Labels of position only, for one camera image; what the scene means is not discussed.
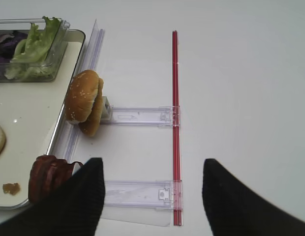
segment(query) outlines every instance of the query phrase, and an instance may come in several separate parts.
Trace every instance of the green lettuce leaf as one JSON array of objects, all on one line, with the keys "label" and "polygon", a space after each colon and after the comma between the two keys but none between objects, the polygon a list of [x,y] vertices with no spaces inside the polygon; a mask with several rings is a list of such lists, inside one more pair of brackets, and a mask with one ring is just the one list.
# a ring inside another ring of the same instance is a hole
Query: green lettuce leaf
[{"label": "green lettuce leaf", "polygon": [[44,62],[48,51],[53,43],[54,37],[60,27],[60,21],[57,18],[45,20],[45,29],[39,31],[36,24],[31,23],[31,28],[27,39],[20,41],[16,47],[13,62],[6,70],[7,79],[27,79],[32,77],[48,76],[54,72],[53,66],[38,66],[26,68],[25,65],[17,65],[15,62],[22,63],[41,63]]}]

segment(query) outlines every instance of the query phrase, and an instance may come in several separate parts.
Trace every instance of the plastic container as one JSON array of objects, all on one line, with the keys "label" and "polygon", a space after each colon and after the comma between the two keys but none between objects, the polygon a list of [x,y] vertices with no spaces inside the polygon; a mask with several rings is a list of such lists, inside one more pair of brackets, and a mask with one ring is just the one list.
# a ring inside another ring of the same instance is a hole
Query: plastic container
[{"label": "plastic container", "polygon": [[[60,27],[56,33],[53,40],[51,48],[47,54],[44,62],[41,63],[25,63],[25,62],[10,62],[10,63],[0,63],[0,82],[50,82],[53,81],[58,72],[61,59],[64,55],[65,49],[67,47],[67,42],[64,37],[69,29],[69,23],[65,20],[60,19]],[[0,35],[13,33],[14,30],[20,32],[28,33],[31,27],[30,23],[35,23],[39,26],[39,30],[44,30],[45,21],[44,19],[15,19],[15,20],[0,20]],[[36,67],[41,67],[41,69],[47,69],[49,73],[42,76],[31,76],[23,73],[23,75],[17,75],[13,79],[7,79],[5,77],[6,70],[11,66],[20,67],[23,70],[35,69]]]}]

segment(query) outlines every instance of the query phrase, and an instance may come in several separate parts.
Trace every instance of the tray rim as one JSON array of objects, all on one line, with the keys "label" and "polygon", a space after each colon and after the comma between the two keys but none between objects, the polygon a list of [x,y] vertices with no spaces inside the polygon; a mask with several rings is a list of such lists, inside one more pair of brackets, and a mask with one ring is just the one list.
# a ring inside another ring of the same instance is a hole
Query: tray rim
[{"label": "tray rim", "polygon": [[[72,73],[72,77],[75,75],[75,73],[78,71],[78,69],[80,67],[80,62],[81,62],[81,59],[82,59],[82,54],[83,54],[84,45],[85,45],[85,41],[86,41],[86,34],[85,34],[85,32],[83,32],[80,29],[69,29],[68,30],[68,32],[73,32],[73,31],[81,32],[83,34],[83,36],[84,36],[84,39],[82,41],[82,46],[80,48],[80,51],[79,51],[79,54],[78,54],[78,58],[77,58],[76,63],[75,63],[75,67],[74,67],[74,70],[73,70],[73,73]],[[63,124],[63,122],[62,122],[63,121],[62,120],[63,116],[64,116],[64,102],[62,104],[60,113],[58,115],[58,119],[56,121],[56,125],[55,125],[55,128],[53,130],[53,133],[52,133],[49,145],[48,145],[48,149],[46,151],[46,155],[50,155],[52,153],[52,151],[53,151],[53,147],[56,144],[56,140],[57,140],[57,138],[59,136],[59,130],[61,128],[61,125]],[[22,201],[21,203],[19,203],[17,205],[14,205],[14,206],[0,206],[0,210],[14,210],[14,209],[18,209],[18,208],[21,208],[21,207],[25,207],[25,206],[27,206],[29,204],[30,203],[29,203],[29,200],[27,198],[24,201]]]}]

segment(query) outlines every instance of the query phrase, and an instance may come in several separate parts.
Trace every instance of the white background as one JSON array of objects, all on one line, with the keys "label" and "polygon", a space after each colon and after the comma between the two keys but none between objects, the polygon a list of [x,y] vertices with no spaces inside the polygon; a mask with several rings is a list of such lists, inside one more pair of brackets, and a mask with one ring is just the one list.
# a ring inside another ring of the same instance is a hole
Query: white background
[{"label": "white background", "polygon": [[[97,71],[118,106],[171,105],[171,31],[179,33],[184,226],[101,220],[97,235],[212,235],[205,158],[305,221],[305,0],[0,1],[0,19],[42,15],[87,38],[98,19],[106,34]],[[149,163],[171,166],[167,158]]]}]

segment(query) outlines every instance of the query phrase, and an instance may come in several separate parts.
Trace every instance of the red straw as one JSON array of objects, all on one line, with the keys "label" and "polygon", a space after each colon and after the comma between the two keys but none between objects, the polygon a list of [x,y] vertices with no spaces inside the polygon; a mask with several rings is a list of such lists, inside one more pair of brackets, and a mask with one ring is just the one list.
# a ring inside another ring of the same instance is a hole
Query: red straw
[{"label": "red straw", "polygon": [[[179,80],[178,80],[178,32],[172,32],[172,105],[174,107],[174,124],[179,124],[176,107],[179,107]],[[181,180],[180,164],[180,130],[173,126],[173,180]],[[174,210],[174,225],[182,225],[182,211]]]}]

